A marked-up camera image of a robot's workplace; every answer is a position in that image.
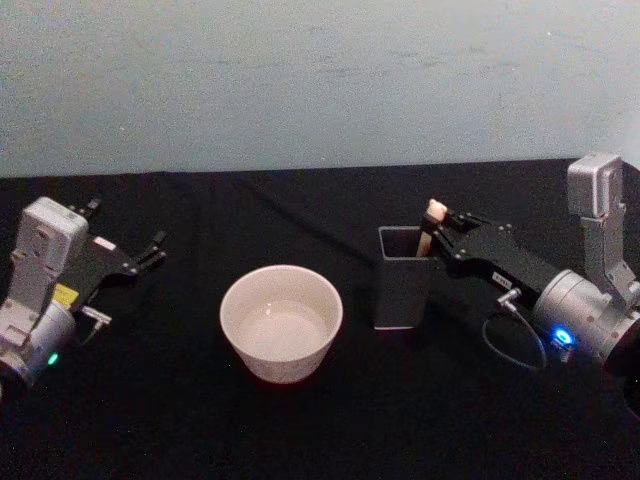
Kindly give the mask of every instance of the sticker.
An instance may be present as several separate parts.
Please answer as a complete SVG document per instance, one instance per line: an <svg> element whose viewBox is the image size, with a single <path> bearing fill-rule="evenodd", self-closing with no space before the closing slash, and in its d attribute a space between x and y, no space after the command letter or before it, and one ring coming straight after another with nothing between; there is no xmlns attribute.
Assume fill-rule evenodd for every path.
<svg viewBox="0 0 640 480"><path fill-rule="evenodd" d="M73 302L75 302L76 298L78 298L78 295L80 295L78 292L72 290L66 285L56 283L56 289L53 292L53 299L66 308L69 308Z"/></svg>
<svg viewBox="0 0 640 480"><path fill-rule="evenodd" d="M109 240L105 240L102 237L96 237L93 239L93 241L98 245L100 245L101 247L106 248L107 250L113 250L114 248L116 248L115 243L111 243Z"/></svg>
<svg viewBox="0 0 640 480"><path fill-rule="evenodd" d="M507 280L506 278L504 278L502 275L500 275L498 272L493 272L493 275L491 275L491 278L493 279L493 281L495 281L498 285L502 285L504 288L506 288L507 290L511 290L511 286L513 285L509 280Z"/></svg>

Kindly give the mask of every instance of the blue led light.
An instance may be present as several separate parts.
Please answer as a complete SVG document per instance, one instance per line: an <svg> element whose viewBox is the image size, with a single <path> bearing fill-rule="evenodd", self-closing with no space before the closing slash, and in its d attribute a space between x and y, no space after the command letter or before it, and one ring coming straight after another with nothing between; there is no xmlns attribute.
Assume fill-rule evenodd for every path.
<svg viewBox="0 0 640 480"><path fill-rule="evenodd" d="M553 332L553 338L562 345L571 345L573 343L573 336L564 328L556 328Z"/></svg>

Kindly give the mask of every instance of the black cable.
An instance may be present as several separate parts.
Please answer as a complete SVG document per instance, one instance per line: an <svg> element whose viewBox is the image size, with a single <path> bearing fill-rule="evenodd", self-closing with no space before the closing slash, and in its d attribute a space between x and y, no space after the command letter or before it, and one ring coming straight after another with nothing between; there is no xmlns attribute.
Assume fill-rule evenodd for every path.
<svg viewBox="0 0 640 480"><path fill-rule="evenodd" d="M523 362L521 360L518 360L515 357L512 357L511 355L508 355L506 353L504 353L502 350L500 350L498 347L496 347L493 343L491 343L491 340L489 340L489 336L487 335L487 326L489 325L489 323L491 322L491 318L488 318L487 320L485 320L485 322L482 324L482 339L484 340L484 343L487 345L487 347L489 347L495 354L499 355L500 357L502 357L504 360L513 363L519 367L522 368L526 368L527 370L531 370L533 372L538 372L540 370L544 370L547 366L547 352L544 349L544 345L542 344L542 340L540 339L540 335L537 334L537 332L533 329L533 327L531 326L531 324L527 321L526 318L524 318L520 312L518 312L517 310L515 311L510 311L510 313L513 315L514 318L516 318L517 320L520 321L520 323L522 323L525 328L527 329L527 331L531 334L531 336L535 339L536 341L536 345L538 347L538 350L540 351L540 358L541 358L541 365L540 366L536 366L536 365L531 365L529 363Z"/></svg>
<svg viewBox="0 0 640 480"><path fill-rule="evenodd" d="M291 205L283 205L282 202L278 201L270 193L265 192L250 180L241 179L238 181L238 183L286 220L293 222L300 228L306 230L308 233L335 245L349 255L364 262L369 267L373 267L375 265L375 258L365 252L362 248L360 248L360 246L354 245L350 239L337 237L334 230L329 225L323 225L323 222L321 220L309 220L308 215L305 215L304 212L299 211Z"/></svg>

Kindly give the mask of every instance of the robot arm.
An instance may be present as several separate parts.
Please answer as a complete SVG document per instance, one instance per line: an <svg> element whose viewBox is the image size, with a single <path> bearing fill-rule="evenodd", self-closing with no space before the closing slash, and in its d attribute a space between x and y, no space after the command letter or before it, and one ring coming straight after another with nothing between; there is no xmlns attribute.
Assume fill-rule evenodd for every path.
<svg viewBox="0 0 640 480"><path fill-rule="evenodd" d="M77 337L84 317L94 323L82 343L111 321L89 306L100 288L131 281L165 257L164 232L136 258L90 235L87 219L99 203L76 211L43 197L23 211L13 277L0 306L0 399L31 387Z"/></svg>
<svg viewBox="0 0 640 480"><path fill-rule="evenodd" d="M576 186L583 190L591 186L596 192L606 186L602 175L576 174L580 181L572 176L572 172L584 172L585 165L607 171L607 178L621 182L621 161L610 160L606 155L590 155L570 167L570 205L578 206L576 199L584 198ZM496 284L507 291L499 299L501 306L515 309L512 302L517 301L532 310L536 328L551 334L556 346L575 348L610 373L627 376L640 371L640 315L632 309L638 287L622 260L622 217L619 210L614 212L623 210L621 183L609 192L613 207L594 211L602 214L596 219L598 226L588 223L587 229L593 238L593 248L587 243L587 272L604 273L595 277L595 284L571 270L560 271L519 247L508 223L448 210L442 221L425 214L421 229L432 237L431 254L440 257L452 275L479 276ZM598 197L590 198L595 205ZM583 225L591 220L584 217Z"/></svg>

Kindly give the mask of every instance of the yellow label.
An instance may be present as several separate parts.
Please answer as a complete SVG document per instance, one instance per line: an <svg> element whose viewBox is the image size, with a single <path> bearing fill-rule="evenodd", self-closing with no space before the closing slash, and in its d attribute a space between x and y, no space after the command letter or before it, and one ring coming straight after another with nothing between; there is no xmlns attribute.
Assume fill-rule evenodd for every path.
<svg viewBox="0 0 640 480"><path fill-rule="evenodd" d="M78 298L78 295L80 295L78 292L70 289L66 285L56 283L56 289L53 292L53 299L61 305L69 308L75 299Z"/></svg>

